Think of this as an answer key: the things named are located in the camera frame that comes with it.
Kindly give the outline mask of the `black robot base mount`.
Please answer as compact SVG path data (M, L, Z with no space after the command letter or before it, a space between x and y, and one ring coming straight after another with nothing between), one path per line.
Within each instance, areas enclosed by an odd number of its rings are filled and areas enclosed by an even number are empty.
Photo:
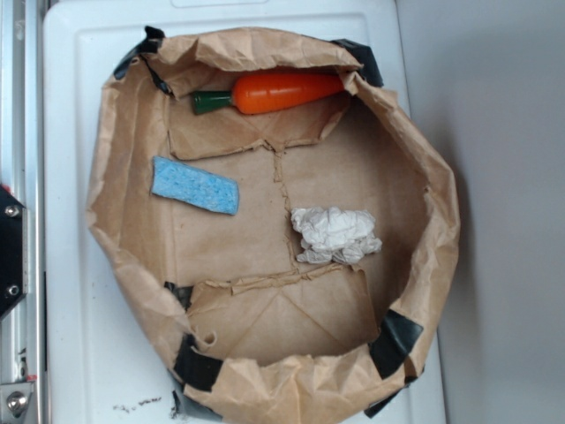
M1 185L1 320L26 296L26 207Z

